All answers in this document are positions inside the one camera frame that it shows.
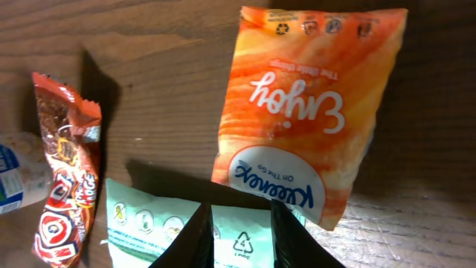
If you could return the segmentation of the orange tissue pack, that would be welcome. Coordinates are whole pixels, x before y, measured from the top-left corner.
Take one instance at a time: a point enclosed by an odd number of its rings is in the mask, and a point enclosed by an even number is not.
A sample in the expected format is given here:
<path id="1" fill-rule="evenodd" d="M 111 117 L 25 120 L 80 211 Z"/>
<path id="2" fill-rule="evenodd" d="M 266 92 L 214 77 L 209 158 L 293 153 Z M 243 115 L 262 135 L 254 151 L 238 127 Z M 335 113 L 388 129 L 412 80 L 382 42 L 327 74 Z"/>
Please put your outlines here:
<path id="1" fill-rule="evenodd" d="M 211 179 L 333 230 L 372 141 L 405 8 L 244 6 Z"/>

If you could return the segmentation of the teal wet wipes pack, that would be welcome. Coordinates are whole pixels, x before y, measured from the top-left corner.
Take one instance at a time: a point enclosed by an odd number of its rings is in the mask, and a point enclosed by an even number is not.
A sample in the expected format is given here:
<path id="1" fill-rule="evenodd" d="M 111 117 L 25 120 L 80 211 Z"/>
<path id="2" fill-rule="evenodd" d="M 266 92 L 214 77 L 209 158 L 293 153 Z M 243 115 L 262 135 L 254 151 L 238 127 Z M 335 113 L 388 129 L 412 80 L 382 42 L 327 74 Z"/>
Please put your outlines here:
<path id="1" fill-rule="evenodd" d="M 149 267 L 196 212 L 198 202 L 155 197 L 106 180 L 107 233 L 114 267 Z M 271 213 L 212 205 L 214 265 L 226 268 L 274 266 Z"/>

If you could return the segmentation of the green lid jar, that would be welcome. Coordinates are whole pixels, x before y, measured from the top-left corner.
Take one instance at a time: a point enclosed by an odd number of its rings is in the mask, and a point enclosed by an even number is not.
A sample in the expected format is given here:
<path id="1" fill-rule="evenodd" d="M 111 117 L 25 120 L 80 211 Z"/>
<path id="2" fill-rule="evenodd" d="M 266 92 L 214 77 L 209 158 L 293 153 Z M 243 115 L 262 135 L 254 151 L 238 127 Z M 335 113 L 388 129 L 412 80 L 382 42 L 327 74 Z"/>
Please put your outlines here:
<path id="1" fill-rule="evenodd" d="M 49 195 L 52 171 L 42 139 L 32 133 L 1 136 L 1 213 L 23 208 Z"/>

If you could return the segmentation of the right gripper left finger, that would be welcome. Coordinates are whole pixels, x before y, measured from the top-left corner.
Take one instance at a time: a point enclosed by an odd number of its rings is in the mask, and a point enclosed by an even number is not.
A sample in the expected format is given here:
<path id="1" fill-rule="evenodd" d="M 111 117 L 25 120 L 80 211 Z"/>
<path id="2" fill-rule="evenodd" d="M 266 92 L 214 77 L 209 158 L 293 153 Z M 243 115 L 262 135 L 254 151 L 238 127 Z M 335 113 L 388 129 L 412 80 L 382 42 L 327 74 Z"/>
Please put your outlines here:
<path id="1" fill-rule="evenodd" d="M 168 249 L 149 268 L 214 268 L 213 216 L 202 203 Z"/>

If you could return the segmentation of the red chocolate bar wrapper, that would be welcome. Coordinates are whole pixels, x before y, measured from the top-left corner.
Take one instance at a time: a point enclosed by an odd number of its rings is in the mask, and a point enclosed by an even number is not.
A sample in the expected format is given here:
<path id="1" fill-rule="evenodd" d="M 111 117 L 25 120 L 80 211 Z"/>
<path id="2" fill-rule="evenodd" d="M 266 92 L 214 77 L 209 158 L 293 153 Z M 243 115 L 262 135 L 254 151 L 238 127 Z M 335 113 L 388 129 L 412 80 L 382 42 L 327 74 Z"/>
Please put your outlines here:
<path id="1" fill-rule="evenodd" d="M 75 267 L 94 223 L 100 171 L 100 105 L 46 74 L 32 74 L 36 111 L 53 184 L 39 219 L 34 254 Z"/>

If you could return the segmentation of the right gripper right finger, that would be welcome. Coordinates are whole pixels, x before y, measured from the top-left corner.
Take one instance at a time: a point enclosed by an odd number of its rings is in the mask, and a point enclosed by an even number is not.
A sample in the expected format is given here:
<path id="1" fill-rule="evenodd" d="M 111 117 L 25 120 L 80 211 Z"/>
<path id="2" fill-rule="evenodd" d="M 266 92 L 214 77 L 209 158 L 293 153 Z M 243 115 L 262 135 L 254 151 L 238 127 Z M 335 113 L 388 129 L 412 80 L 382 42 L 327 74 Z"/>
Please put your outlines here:
<path id="1" fill-rule="evenodd" d="M 274 268 L 344 268 L 277 200 L 271 201 L 271 229 Z"/>

